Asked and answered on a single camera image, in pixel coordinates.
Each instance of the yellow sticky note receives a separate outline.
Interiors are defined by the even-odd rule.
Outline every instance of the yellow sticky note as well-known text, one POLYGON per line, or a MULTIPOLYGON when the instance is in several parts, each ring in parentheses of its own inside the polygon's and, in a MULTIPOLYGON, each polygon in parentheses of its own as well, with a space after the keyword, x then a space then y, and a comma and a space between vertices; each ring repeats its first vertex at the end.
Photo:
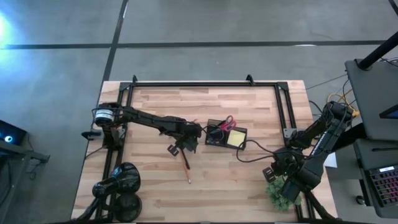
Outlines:
POLYGON ((242 133, 240 131, 231 130, 229 132, 229 137, 228 137, 227 144, 229 144, 231 146, 239 147, 241 145, 241 143, 244 141, 245 137, 246 137, 246 133, 242 133))

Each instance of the wooden table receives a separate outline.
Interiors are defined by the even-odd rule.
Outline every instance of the wooden table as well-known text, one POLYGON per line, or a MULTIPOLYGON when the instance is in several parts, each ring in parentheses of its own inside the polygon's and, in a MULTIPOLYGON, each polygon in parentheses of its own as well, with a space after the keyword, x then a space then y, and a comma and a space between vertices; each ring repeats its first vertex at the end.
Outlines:
MULTIPOLYGON (((313 123, 313 119, 304 82, 288 83, 297 127, 306 128, 313 123)), ((105 82, 99 102, 116 101, 119 84, 120 82, 105 82)), ((270 150, 284 145, 273 88, 135 87, 132 106, 159 116, 179 116, 188 121, 197 119, 202 126, 206 125, 208 119, 225 119, 231 114, 239 127, 248 128, 248 139, 255 139, 270 150)), ((270 166, 272 158, 241 163, 235 158, 235 150, 206 146, 204 139, 205 135, 199 139, 196 154, 186 152, 191 165, 189 173, 192 180, 192 184, 188 184, 180 156, 173 157, 167 152, 167 146, 174 143, 174 140, 159 136, 156 129, 129 123, 123 161, 137 166, 142 178, 137 194, 142 199, 143 206, 136 222, 297 220, 293 206, 288 212, 278 212, 264 193, 267 182, 262 170, 270 166)), ((90 142, 87 153, 99 148, 101 142, 90 142)), ((248 143, 239 156, 247 160, 265 154, 267 152, 255 144, 248 143)), ((105 157, 104 149, 85 161, 73 218, 83 213, 91 203, 91 189, 102 178, 105 157)), ((322 182, 314 190, 314 194, 326 210, 336 216, 326 172, 323 173, 322 182)))

